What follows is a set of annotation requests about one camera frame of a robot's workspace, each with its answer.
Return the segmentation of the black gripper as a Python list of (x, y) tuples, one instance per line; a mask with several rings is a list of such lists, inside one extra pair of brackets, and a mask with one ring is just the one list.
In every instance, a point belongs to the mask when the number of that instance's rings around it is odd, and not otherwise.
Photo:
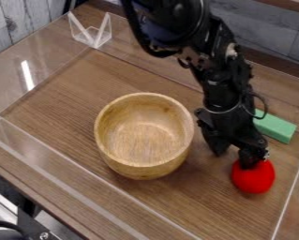
[(237, 146), (240, 166), (253, 169), (269, 157), (269, 142), (253, 122), (256, 107), (241, 106), (232, 112), (214, 114), (200, 108), (194, 112), (198, 127), (214, 155), (222, 156), (230, 146)]

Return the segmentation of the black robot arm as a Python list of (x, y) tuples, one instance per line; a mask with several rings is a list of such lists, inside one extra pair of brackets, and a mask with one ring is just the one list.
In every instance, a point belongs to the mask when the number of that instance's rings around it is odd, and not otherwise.
[(130, 29), (145, 52), (176, 57), (204, 89), (194, 114), (216, 155), (238, 147), (238, 165), (250, 170), (269, 157), (269, 142), (257, 129), (252, 65), (236, 36), (210, 12), (210, 0), (121, 0)]

